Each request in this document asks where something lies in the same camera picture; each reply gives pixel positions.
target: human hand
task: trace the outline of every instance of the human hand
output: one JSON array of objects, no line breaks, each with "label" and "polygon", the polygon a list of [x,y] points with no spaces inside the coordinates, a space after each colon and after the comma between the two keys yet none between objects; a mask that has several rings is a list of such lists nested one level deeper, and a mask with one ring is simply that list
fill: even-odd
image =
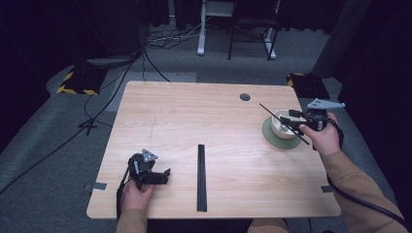
[{"label": "human hand", "polygon": [[[327,113],[327,117],[337,123],[336,116],[333,113]],[[299,129],[312,140],[313,146],[321,156],[340,151],[339,134],[331,123],[328,123],[322,131],[312,130],[304,124],[299,125]]]},{"label": "human hand", "polygon": [[148,209],[149,201],[155,191],[155,185],[150,184],[146,190],[142,191],[137,188],[136,182],[131,180],[125,186],[121,196],[121,211]]}]

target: tan sleeve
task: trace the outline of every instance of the tan sleeve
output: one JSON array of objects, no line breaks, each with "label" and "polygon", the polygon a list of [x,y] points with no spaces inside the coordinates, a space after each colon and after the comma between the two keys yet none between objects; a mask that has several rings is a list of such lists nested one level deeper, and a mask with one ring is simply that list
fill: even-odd
[{"label": "tan sleeve", "polygon": [[[332,182],[342,191],[361,200],[385,208],[398,216],[399,209],[389,201],[377,183],[356,166],[342,151],[323,156]],[[377,211],[366,208],[334,192],[350,232],[407,232],[406,229]]]},{"label": "tan sleeve", "polygon": [[146,233],[148,219],[146,212],[127,210],[121,213],[117,233]]}]

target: white bowl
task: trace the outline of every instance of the white bowl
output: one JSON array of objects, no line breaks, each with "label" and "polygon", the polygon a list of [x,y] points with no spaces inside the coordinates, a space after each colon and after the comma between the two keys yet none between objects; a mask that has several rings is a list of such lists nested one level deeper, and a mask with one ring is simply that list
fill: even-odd
[{"label": "white bowl", "polygon": [[[288,110],[279,110],[275,112],[274,115],[278,118],[286,117],[291,120],[302,121],[302,118],[290,116]],[[270,124],[273,133],[282,139],[292,139],[296,137],[296,135],[294,135],[287,126],[281,124],[281,122],[276,117],[272,116],[272,123]]]}]

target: chopstick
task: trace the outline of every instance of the chopstick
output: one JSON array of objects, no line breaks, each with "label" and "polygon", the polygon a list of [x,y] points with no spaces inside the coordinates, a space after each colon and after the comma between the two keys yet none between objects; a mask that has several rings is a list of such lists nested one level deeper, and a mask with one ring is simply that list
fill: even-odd
[{"label": "chopstick", "polygon": [[197,147],[197,210],[207,212],[205,146]]}]

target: desk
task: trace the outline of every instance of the desk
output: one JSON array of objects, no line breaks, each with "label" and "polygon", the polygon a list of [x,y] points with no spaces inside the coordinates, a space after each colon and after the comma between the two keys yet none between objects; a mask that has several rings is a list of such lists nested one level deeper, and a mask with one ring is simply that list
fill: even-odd
[{"label": "desk", "polygon": [[[240,94],[248,93],[249,101]],[[158,185],[149,218],[338,216],[323,193],[326,171],[312,146],[280,150],[262,135],[270,110],[300,110],[289,86],[129,82],[87,208],[92,218],[116,218],[116,191],[128,158],[141,149],[171,168]],[[205,145],[208,212],[196,211],[197,146]]]},{"label": "desk", "polygon": [[[197,54],[205,54],[205,43],[206,43],[206,17],[231,17],[233,12],[233,2],[217,2],[202,0],[202,14],[200,16],[200,34],[199,43],[197,46]],[[264,35],[263,41],[266,46],[267,52],[270,52],[271,40],[270,35],[272,33],[272,28],[269,28]],[[276,58],[275,50],[270,54],[271,59]]]}]

